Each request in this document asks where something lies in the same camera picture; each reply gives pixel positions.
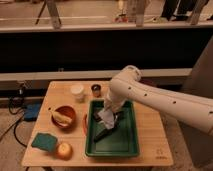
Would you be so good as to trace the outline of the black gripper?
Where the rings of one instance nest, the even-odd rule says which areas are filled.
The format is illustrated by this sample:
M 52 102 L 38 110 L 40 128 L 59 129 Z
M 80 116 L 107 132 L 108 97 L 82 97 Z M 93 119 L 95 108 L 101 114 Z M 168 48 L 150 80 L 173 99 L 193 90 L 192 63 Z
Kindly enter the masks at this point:
M 115 125 L 116 125 L 116 122 L 119 120 L 119 114 L 118 113 L 113 113 L 114 115 L 114 119 L 115 119 Z M 103 121 L 101 120 L 101 118 L 98 116 L 98 112 L 94 113 L 93 114 L 93 117 L 95 119 L 96 122 L 98 122 L 99 124 L 102 124 L 104 127 L 104 123 Z M 116 130 L 116 127 L 112 128 L 112 129 L 103 129 L 99 134 L 97 134 L 95 137 L 94 137 L 94 142 L 98 142 L 100 141 L 101 139 L 105 138 L 106 136 L 112 134 L 115 130 Z

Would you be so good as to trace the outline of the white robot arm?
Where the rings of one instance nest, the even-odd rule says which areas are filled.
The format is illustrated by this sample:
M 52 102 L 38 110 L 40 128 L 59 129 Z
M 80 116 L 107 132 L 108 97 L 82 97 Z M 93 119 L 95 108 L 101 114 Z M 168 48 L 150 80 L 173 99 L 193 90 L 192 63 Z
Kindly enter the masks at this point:
M 213 136 L 213 99 L 149 86 L 141 77 L 136 66 L 128 65 L 109 81 L 104 107 L 97 113 L 106 129 L 115 127 L 114 114 L 132 100 Z

